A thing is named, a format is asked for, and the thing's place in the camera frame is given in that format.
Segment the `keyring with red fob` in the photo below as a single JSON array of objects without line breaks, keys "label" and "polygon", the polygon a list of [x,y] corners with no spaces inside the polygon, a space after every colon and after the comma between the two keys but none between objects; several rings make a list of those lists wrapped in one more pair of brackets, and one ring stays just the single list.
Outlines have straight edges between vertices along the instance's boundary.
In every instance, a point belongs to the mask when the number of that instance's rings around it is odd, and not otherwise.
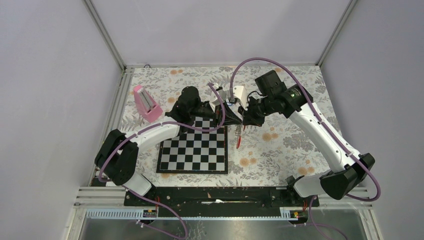
[{"label": "keyring with red fob", "polygon": [[244,130],[245,130],[245,126],[241,124],[237,125],[237,127],[235,128],[234,135],[236,137],[236,149],[239,149],[241,146],[242,133]]}]

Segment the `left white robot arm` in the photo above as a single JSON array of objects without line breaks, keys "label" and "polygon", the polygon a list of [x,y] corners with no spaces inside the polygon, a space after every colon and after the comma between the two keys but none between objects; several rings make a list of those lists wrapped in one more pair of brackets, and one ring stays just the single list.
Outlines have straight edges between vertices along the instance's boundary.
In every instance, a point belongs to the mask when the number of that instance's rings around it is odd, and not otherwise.
[{"label": "left white robot arm", "polygon": [[155,192],[152,183],[136,172],[136,162],[140,150],[149,149],[162,141],[194,130],[197,117],[213,120],[212,127],[198,128],[200,132],[213,132],[228,125],[240,125],[242,120],[226,103],[226,93],[219,87],[212,90],[218,106],[212,101],[202,101],[194,86],[182,89],[171,111],[166,112],[162,121],[152,123],[133,133],[123,133],[118,129],[109,132],[100,147],[94,163],[100,169],[97,176],[102,183],[113,182],[136,194],[136,199],[144,206],[152,204]]}]

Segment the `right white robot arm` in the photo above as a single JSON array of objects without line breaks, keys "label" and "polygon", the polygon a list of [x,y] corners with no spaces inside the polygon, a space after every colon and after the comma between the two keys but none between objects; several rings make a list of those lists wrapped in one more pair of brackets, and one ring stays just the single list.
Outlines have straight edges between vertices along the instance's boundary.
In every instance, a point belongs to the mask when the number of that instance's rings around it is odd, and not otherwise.
[{"label": "right white robot arm", "polygon": [[265,117],[279,113],[296,124],[324,156],[329,170],[295,179],[287,191],[287,201],[301,205],[309,196],[327,194],[341,200],[369,175],[375,164],[370,153],[360,153],[333,128],[304,87],[287,87],[276,71],[255,79],[261,98],[248,97],[246,110],[240,109],[243,124],[262,126]]}]

